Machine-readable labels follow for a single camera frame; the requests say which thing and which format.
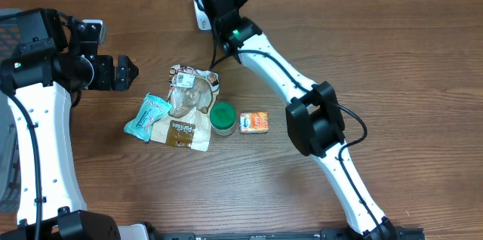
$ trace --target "brown label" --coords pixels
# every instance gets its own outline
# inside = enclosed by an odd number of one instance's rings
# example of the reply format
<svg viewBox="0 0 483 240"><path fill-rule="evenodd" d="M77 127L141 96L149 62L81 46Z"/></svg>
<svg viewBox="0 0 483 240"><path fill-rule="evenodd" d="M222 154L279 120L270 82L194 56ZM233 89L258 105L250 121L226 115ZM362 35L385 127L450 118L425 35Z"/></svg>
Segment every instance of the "brown label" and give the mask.
<svg viewBox="0 0 483 240"><path fill-rule="evenodd" d="M171 120L169 123L166 144L172 146L191 147L196 126L190 123Z"/></svg>

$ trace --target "blue snack packet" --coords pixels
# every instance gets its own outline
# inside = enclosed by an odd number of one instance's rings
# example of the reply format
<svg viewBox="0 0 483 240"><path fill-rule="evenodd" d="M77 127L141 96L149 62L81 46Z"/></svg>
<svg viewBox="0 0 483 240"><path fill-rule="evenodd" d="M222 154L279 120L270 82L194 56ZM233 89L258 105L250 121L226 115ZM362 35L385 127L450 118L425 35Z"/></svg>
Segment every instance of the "blue snack packet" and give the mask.
<svg viewBox="0 0 483 240"><path fill-rule="evenodd" d="M141 109L137 113L136 118L125 125L124 132L132 134L144 140L144 142L149 142L152 125L167 115L171 107L172 105L162 98L148 93L143 100L143 105L141 105Z"/></svg>

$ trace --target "green lid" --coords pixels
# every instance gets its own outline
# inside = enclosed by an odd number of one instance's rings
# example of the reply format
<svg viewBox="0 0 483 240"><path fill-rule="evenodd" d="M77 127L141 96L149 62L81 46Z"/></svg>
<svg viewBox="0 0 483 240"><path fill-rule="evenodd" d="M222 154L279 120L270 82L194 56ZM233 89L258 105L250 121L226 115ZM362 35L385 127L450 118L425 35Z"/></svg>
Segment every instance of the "green lid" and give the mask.
<svg viewBox="0 0 483 240"><path fill-rule="evenodd" d="M217 103L211 108L210 121L218 130L231 128L236 122L235 108L228 103Z"/></svg>

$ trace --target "small orange and white package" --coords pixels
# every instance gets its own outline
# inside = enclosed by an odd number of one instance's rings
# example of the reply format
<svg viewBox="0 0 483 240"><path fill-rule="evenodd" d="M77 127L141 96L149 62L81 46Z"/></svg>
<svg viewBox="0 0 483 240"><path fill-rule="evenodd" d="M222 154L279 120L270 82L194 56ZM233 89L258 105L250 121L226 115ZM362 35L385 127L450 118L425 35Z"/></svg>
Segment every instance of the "small orange and white package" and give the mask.
<svg viewBox="0 0 483 240"><path fill-rule="evenodd" d="M268 131L268 112L243 112L240 114L240 133L264 134Z"/></svg>

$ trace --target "brown wood surface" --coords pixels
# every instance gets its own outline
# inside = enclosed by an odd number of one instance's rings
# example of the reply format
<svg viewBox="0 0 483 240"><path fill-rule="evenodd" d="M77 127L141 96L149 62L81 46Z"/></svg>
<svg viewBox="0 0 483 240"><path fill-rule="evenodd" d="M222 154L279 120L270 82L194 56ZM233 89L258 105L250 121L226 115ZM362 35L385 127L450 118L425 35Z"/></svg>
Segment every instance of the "brown wood surface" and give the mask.
<svg viewBox="0 0 483 240"><path fill-rule="evenodd" d="M291 145L284 106L234 60L220 64L220 100L266 110L270 132L211 138L208 152L137 140L122 130L146 95L166 96L170 66L204 68L211 36L191 0L0 0L56 8L109 26L101 54L127 54L140 76L127 92L86 91L72 148L91 211L162 232L303 231L345 226L317 165ZM329 81L369 138L352 148L359 173L396 225L428 239L483 235L483 0L250 0L242 13L281 54ZM360 127L346 118L347 137ZM0 215L0 230L15 228Z"/></svg>

